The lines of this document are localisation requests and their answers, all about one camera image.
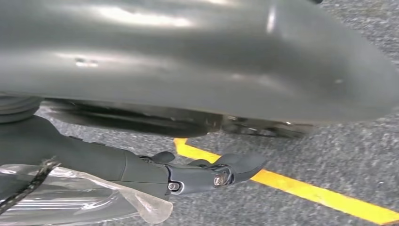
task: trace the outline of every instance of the gray plastic body panel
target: gray plastic body panel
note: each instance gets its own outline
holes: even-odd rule
[[[0,91],[331,122],[398,104],[395,68],[306,0],[0,1]]]

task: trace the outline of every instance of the mounting screw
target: mounting screw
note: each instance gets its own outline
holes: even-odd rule
[[[224,177],[222,175],[216,175],[213,183],[214,183],[215,186],[224,185],[224,183],[225,183]]]
[[[171,191],[177,191],[180,188],[180,184],[179,183],[169,183],[168,184],[168,189]]]

